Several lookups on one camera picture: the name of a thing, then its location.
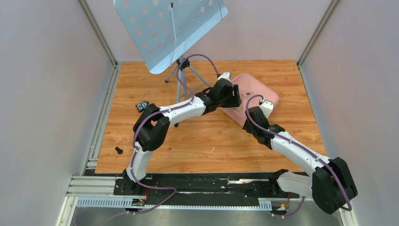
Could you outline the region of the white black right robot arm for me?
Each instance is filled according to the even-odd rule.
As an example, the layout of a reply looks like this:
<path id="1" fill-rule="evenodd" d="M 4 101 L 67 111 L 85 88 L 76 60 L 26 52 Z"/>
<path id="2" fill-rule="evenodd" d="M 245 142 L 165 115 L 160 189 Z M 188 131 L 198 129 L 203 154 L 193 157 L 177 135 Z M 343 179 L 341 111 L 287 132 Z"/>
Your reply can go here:
<path id="1" fill-rule="evenodd" d="M 276 179 L 269 185 L 274 196 L 285 192 L 310 196 L 325 213 L 338 209 L 352 211 L 351 200 L 358 191 L 347 162 L 319 154 L 293 138 L 283 127 L 270 124 L 260 107 L 246 109 L 243 129 L 252 134 L 258 143 L 274 150 L 300 166 L 306 176 L 288 170 L 277 171 Z"/>

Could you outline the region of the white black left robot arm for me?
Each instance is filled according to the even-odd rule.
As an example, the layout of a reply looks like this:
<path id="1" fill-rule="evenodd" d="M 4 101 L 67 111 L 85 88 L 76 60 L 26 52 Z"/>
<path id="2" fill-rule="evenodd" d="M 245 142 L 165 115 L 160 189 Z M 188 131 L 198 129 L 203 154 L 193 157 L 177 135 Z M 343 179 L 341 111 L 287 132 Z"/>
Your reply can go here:
<path id="1" fill-rule="evenodd" d="M 193 94 L 183 102 L 158 107 L 150 104 L 133 126 L 133 155 L 123 171 L 126 189 L 140 194 L 143 179 L 153 151 L 160 148 L 170 127 L 193 117 L 214 112 L 217 108 L 233 108 L 241 105 L 239 85 L 228 78 L 218 79 L 214 86 Z"/>

